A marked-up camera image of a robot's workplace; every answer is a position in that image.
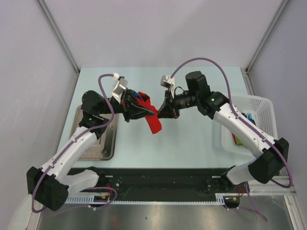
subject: gray wall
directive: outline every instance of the gray wall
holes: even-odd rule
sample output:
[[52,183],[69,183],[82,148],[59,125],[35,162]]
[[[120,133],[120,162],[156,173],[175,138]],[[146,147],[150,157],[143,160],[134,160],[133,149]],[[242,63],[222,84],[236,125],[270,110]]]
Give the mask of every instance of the gray wall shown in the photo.
[[259,96],[273,101],[278,136],[290,142],[289,164],[307,214],[307,1],[293,0],[251,71]]
[[57,148],[76,75],[34,0],[0,3],[0,229]]
[[[245,67],[282,0],[46,0],[79,67]],[[192,65],[207,65],[195,62]]]

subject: silver bracket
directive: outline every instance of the silver bracket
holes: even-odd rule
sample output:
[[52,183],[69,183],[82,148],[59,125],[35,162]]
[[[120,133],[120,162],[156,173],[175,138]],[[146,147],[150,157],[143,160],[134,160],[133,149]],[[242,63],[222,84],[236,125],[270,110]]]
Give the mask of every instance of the silver bracket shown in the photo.
[[118,101],[118,103],[120,103],[121,95],[127,88],[127,85],[128,81],[124,78],[118,78],[118,80],[116,81],[112,91],[112,96]]
[[248,91],[248,94],[255,96],[256,94],[255,94],[253,85],[251,84],[250,76],[246,72],[246,69],[245,68],[241,68],[241,73],[242,73],[243,80],[244,80],[244,83],[245,83],[246,90]]
[[168,88],[171,92],[172,97],[174,98],[175,94],[175,78],[171,78],[171,76],[163,75],[160,81],[160,85]]

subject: white plastic basket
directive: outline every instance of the white plastic basket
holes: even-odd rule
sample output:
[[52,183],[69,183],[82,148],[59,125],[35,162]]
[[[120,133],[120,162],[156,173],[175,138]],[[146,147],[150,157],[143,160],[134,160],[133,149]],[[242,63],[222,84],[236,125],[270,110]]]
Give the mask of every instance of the white plastic basket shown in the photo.
[[[240,112],[251,113],[256,126],[277,139],[276,121],[272,102],[263,97],[232,94],[232,101]],[[236,145],[232,133],[222,126],[222,147],[230,152],[251,156],[245,147]]]

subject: tabletop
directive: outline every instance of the tabletop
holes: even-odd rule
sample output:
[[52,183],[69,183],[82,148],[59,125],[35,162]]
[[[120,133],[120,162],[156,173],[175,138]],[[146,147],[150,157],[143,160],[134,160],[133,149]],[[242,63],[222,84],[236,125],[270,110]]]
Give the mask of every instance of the tabletop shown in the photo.
[[[76,113],[81,105],[82,95],[88,90],[101,94],[98,77],[117,72],[128,80],[128,88],[141,91],[151,97],[152,104],[159,109],[164,100],[166,88],[160,86],[163,75],[171,75],[175,67],[158,68],[82,68],[69,108],[61,136],[59,149],[68,141]],[[224,67],[231,92],[247,94],[239,67]],[[176,86],[187,89],[185,75],[201,71],[207,78],[212,91],[227,96],[226,84],[216,67],[183,67],[175,76]],[[102,85],[111,96],[114,80],[102,79]],[[180,111],[178,119],[161,119],[162,130],[152,134],[145,119],[124,121],[120,115],[115,143],[115,152],[108,161],[78,161],[74,167],[101,168],[224,168],[240,165],[253,159],[228,152],[221,145],[221,125],[200,114],[196,107]]]

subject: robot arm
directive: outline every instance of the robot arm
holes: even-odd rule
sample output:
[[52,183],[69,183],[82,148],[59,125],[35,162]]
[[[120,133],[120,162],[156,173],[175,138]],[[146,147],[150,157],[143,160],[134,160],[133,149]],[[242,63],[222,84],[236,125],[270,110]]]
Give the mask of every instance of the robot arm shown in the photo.
[[[146,94],[141,93],[143,98],[138,98],[140,95],[127,88],[127,81],[123,77],[116,79],[112,98],[107,99],[115,114],[122,113],[127,122],[156,115],[157,111],[153,106],[144,102],[149,98]],[[85,150],[103,135],[106,127],[90,131],[88,129],[106,124],[109,120],[102,115],[111,113],[105,99],[95,91],[88,91],[83,95],[81,108],[83,118],[70,140],[41,168],[31,167],[27,172],[28,193],[34,194],[38,181],[43,178],[34,199],[53,211],[58,210],[69,195],[106,184],[105,172],[95,167],[90,167],[77,175],[67,175]]]
[[[170,90],[170,87],[174,87],[174,82],[168,85],[162,84],[165,79],[170,78],[163,76],[161,80],[161,85],[167,87],[168,90],[165,91],[165,100],[158,112],[159,118],[177,119],[180,115],[180,109],[196,106],[201,114],[207,115],[210,119],[222,124],[242,140],[255,157],[254,160],[243,165],[229,168],[222,175],[226,184],[240,184],[251,180],[266,184],[284,167],[280,157],[272,147],[236,117],[231,110],[228,98],[220,92],[210,90],[206,77],[200,71],[186,75],[189,90],[179,95],[173,96]],[[238,116],[247,120],[239,111],[236,112]],[[274,137],[264,133],[253,123],[250,122],[250,125],[262,133],[287,160],[289,144],[285,139],[275,140]]]

